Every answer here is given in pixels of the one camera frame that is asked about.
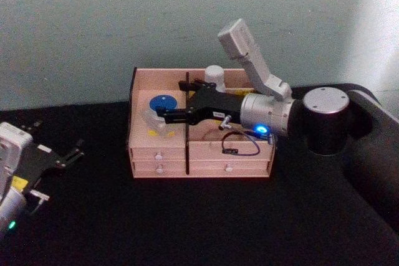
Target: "black table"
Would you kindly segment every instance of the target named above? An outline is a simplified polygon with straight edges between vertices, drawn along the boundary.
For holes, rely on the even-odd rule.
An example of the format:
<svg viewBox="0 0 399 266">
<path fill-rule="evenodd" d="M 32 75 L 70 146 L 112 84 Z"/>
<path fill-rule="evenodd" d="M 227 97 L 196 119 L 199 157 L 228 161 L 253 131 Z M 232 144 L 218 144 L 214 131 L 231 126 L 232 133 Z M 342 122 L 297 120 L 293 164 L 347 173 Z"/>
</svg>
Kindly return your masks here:
<svg viewBox="0 0 399 266">
<path fill-rule="evenodd" d="M 1 265 L 398 265 L 399 238 L 342 174 L 281 138 L 270 179 L 133 179 L 128 103 L 0 113 L 84 158 L 38 190 L 50 201 L 0 244 Z"/>
</svg>

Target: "drawer knob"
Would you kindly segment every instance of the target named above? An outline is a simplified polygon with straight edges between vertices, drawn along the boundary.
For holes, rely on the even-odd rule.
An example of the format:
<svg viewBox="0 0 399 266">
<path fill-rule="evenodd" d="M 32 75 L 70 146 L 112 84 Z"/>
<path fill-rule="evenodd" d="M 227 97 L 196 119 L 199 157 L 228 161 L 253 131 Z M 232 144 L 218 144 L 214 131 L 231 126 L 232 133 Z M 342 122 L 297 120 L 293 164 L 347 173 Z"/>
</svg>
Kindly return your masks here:
<svg viewBox="0 0 399 266">
<path fill-rule="evenodd" d="M 156 170 L 155 170 L 155 172 L 156 172 L 157 174 L 163 174 L 163 168 L 162 168 L 162 165 L 158 165 L 158 166 L 156 166 Z"/>
<path fill-rule="evenodd" d="M 162 160 L 163 156 L 160 152 L 157 152 L 157 154 L 155 155 L 155 160 Z"/>
<path fill-rule="evenodd" d="M 230 164 L 226 164 L 224 170 L 227 171 L 228 173 L 231 173 L 233 171 L 233 166 L 231 166 Z"/>
</svg>

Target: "white knob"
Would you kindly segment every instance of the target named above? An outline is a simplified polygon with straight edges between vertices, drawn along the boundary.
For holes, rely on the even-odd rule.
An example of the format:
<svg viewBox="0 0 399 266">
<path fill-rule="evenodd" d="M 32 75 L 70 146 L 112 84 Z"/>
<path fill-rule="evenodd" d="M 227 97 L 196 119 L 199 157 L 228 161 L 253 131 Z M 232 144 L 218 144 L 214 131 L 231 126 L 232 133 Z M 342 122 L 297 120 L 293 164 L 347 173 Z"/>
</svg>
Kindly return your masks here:
<svg viewBox="0 0 399 266">
<path fill-rule="evenodd" d="M 226 168 L 224 170 L 228 173 L 231 173 L 233 171 L 233 167 L 230 164 L 226 164 Z"/>
<path fill-rule="evenodd" d="M 157 168 L 156 168 L 156 173 L 157 174 L 163 174 L 163 168 L 162 168 L 162 165 L 159 165 Z"/>
<path fill-rule="evenodd" d="M 224 70 L 218 65 L 210 65 L 205 69 L 205 82 L 216 83 L 216 90 L 224 93 L 226 86 L 224 85 Z"/>
<path fill-rule="evenodd" d="M 162 154 L 161 154 L 160 152 L 158 152 L 158 153 L 155 155 L 155 160 L 162 160 L 162 159 L 163 159 Z"/>
</svg>

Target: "black cylindrical joint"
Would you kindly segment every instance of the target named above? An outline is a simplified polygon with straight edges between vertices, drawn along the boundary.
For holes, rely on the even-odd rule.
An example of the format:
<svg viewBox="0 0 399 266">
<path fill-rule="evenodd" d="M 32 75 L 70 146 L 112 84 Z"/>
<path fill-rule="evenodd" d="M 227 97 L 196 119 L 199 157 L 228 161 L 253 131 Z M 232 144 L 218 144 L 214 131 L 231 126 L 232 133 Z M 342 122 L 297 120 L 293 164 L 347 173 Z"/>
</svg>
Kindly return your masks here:
<svg viewBox="0 0 399 266">
<path fill-rule="evenodd" d="M 307 146 L 316 154 L 337 154 L 347 141 L 348 95 L 321 87 L 309 91 L 303 102 Z"/>
</svg>

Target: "green led light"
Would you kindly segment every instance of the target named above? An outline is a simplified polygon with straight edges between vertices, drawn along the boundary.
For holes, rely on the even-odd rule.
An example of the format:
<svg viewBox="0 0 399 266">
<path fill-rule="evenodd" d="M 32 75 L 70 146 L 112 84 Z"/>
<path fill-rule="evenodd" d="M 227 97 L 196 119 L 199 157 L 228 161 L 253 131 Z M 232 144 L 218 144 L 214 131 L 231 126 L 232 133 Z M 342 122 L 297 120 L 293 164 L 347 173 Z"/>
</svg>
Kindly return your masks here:
<svg viewBox="0 0 399 266">
<path fill-rule="evenodd" d="M 11 230 L 12 228 L 15 227 L 17 223 L 15 221 L 10 222 L 10 224 L 8 225 L 8 229 Z"/>
</svg>

